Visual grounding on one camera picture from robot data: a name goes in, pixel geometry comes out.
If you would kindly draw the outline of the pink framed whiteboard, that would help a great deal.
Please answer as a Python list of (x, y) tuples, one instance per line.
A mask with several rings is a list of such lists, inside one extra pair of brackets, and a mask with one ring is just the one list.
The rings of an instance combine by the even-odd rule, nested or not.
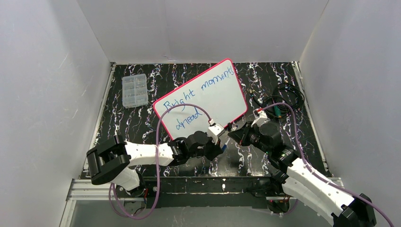
[(234, 64), (225, 59), (154, 102), (159, 117), (157, 131), (163, 126), (172, 140), (207, 132), (208, 120), (224, 128), (247, 110)]

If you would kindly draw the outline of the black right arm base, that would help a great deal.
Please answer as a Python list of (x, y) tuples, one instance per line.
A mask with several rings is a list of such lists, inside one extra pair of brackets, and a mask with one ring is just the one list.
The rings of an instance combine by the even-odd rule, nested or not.
[(295, 203), (291, 205), (291, 196), (285, 194), (282, 186), (270, 178), (257, 178), (250, 183), (245, 192), (257, 198), (265, 198), (267, 209), (274, 215), (288, 215), (295, 210), (298, 204), (298, 200), (295, 200)]

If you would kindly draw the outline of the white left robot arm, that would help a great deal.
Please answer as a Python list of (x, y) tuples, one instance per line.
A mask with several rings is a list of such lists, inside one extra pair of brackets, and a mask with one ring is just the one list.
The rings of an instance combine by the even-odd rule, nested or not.
[(141, 174), (131, 170), (130, 166), (178, 166), (190, 158), (214, 160), (222, 153), (220, 141), (215, 142), (201, 131), (158, 146), (124, 141), (117, 135), (90, 149), (87, 161), (93, 185), (114, 183), (127, 191), (135, 191), (144, 187), (144, 181)]

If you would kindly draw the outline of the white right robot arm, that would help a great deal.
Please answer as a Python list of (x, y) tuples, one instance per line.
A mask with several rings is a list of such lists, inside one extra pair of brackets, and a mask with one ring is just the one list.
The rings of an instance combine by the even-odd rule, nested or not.
[(254, 146), (267, 153), (269, 162), (278, 170), (272, 178), (282, 193), (294, 197), (314, 210), (334, 227), (373, 227), (375, 212), (363, 193), (352, 196), (343, 188), (304, 163), (301, 154), (286, 145), (279, 124), (260, 126), (247, 122), (228, 136), (241, 146)]

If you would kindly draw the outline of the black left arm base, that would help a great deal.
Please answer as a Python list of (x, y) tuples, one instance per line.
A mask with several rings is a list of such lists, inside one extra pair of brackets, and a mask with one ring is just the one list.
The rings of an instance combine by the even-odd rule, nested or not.
[(157, 191), (157, 178), (147, 177), (138, 170), (130, 169), (117, 176), (113, 181), (116, 193), (123, 198), (155, 197)]

